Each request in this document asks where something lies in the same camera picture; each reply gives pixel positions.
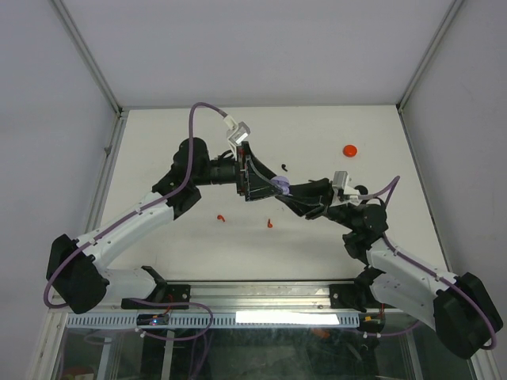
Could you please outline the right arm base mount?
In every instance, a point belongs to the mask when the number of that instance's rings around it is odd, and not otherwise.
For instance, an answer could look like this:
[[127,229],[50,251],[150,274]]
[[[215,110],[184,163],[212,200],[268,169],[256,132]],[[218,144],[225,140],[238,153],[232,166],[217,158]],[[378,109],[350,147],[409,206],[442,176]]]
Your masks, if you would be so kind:
[[332,283],[329,285],[331,309],[354,309],[366,312],[367,297],[363,287],[355,283]]

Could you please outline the purple charging case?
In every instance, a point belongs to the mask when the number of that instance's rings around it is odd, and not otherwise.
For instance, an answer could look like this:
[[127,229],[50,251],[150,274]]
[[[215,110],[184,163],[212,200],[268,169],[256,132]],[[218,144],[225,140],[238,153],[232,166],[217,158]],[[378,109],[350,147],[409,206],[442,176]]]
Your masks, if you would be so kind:
[[287,177],[275,176],[270,182],[277,188],[277,191],[282,196],[289,196],[291,194],[290,182]]

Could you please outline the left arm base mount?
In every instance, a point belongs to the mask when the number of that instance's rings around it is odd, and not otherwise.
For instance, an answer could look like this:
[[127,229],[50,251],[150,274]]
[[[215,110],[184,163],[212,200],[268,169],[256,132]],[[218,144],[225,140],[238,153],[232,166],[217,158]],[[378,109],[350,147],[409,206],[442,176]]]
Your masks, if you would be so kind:
[[123,310],[148,310],[170,308],[171,310],[187,310],[191,298],[189,284],[165,283],[158,285],[141,302],[133,298],[123,298],[120,307]]

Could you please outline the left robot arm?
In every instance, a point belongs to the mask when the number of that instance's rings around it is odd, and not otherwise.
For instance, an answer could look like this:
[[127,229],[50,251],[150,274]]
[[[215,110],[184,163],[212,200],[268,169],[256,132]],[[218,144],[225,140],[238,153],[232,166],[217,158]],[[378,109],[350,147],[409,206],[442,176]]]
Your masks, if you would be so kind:
[[231,159],[210,159],[203,139],[184,140],[170,171],[136,205],[121,216],[75,239],[66,234],[51,245],[47,280],[75,314],[101,302],[118,301],[125,308],[157,307],[176,298],[152,267],[112,270],[110,264],[153,230],[189,211],[201,198],[199,188],[235,184],[246,200],[287,195],[289,183],[264,167],[247,142]]

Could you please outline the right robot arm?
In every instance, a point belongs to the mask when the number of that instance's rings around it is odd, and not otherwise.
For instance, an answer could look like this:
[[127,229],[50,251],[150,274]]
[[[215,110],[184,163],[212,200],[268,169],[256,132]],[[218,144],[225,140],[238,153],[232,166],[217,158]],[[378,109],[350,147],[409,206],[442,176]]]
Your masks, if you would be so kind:
[[387,236],[387,205],[398,180],[373,194],[352,186],[345,172],[299,185],[285,177],[271,182],[280,191],[277,199],[297,215],[324,217],[348,229],[345,250],[364,270],[337,293],[342,305],[362,313],[376,302],[399,309],[430,327],[461,359],[495,349],[503,321],[482,281],[431,265]]

